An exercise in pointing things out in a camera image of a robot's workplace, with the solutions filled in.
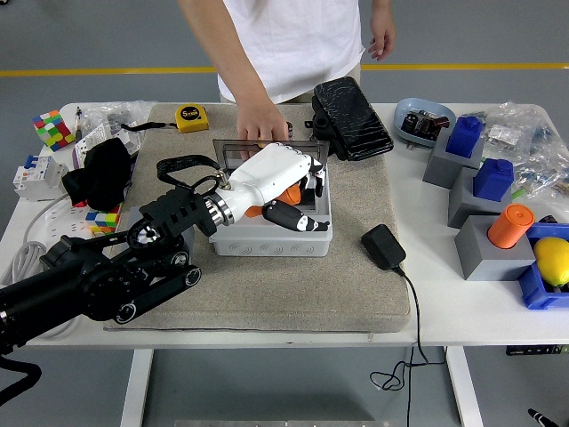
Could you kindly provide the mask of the person's right hand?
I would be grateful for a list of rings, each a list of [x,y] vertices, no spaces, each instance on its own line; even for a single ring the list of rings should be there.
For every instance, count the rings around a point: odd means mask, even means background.
[[[288,123],[270,100],[237,104],[236,131],[240,140],[288,141]]]

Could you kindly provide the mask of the person's left hand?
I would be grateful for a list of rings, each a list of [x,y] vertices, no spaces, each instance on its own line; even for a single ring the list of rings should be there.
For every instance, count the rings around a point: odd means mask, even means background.
[[[395,22],[387,15],[373,16],[370,20],[370,30],[373,38],[368,52],[373,60],[385,60],[396,46],[397,28]]]

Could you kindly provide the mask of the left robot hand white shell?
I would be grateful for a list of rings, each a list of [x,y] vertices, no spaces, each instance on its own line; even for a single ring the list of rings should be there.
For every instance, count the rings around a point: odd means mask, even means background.
[[[317,179],[317,195],[321,196],[324,166],[290,146],[270,143],[229,176],[227,189],[215,190],[211,200],[220,211],[216,223],[229,226],[239,221],[250,207],[259,206],[266,220],[285,229],[299,232],[329,230],[329,222],[318,222],[278,199],[310,175]]]

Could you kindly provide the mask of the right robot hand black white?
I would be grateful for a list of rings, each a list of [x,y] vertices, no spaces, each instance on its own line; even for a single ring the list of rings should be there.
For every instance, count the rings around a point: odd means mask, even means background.
[[[527,413],[532,419],[534,419],[535,422],[537,422],[542,427],[558,427],[558,425],[555,422],[553,422],[547,416],[545,416],[539,411],[536,411],[533,408],[528,408]]]

